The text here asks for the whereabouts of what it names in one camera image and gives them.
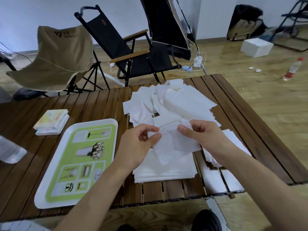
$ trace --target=wooden table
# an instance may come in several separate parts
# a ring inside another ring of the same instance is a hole
[[[244,99],[220,74],[185,79],[210,100],[218,104],[212,109],[221,129],[232,130],[252,155],[289,185],[306,183],[307,169],[271,131]],[[72,94],[29,101],[0,104],[0,134],[24,147],[28,152],[16,164],[0,163],[0,222],[17,219],[67,214],[71,207],[37,209],[36,190],[48,168],[58,143],[69,126],[106,118],[117,120],[118,135],[132,125],[123,114],[122,102],[128,101],[139,86],[115,88],[91,93]],[[48,109],[68,109],[70,118],[59,136],[36,136],[32,128]],[[200,198],[226,194],[233,189],[232,177],[226,169],[214,169],[206,163],[201,151],[194,153],[198,174],[192,179],[135,184],[129,175],[113,201],[113,207]],[[210,184],[217,173],[223,191]]]

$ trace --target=red bottle label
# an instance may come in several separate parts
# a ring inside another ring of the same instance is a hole
[[[287,78],[292,78],[294,76],[294,73],[290,73],[290,72],[288,72],[286,75],[285,75],[285,77],[287,77]]]

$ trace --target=plastic tray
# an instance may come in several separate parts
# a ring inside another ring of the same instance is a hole
[[[35,194],[35,206],[75,205],[113,161],[117,130],[114,119],[67,128]]]

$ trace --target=forearm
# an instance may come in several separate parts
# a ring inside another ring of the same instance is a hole
[[[223,162],[277,230],[306,230],[308,203],[272,171],[238,148]]]
[[[126,176],[113,162],[55,230],[98,230]]]

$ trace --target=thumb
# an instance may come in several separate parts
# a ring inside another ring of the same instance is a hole
[[[198,141],[198,139],[200,138],[200,133],[191,130],[190,128],[187,128],[184,125],[179,125],[177,127],[178,131],[181,132],[183,135],[185,135],[186,137],[189,137],[191,139],[195,139]]]
[[[162,137],[161,133],[156,133],[152,135],[147,141],[145,141],[145,144],[148,149],[150,149],[155,143],[157,143],[160,138]]]

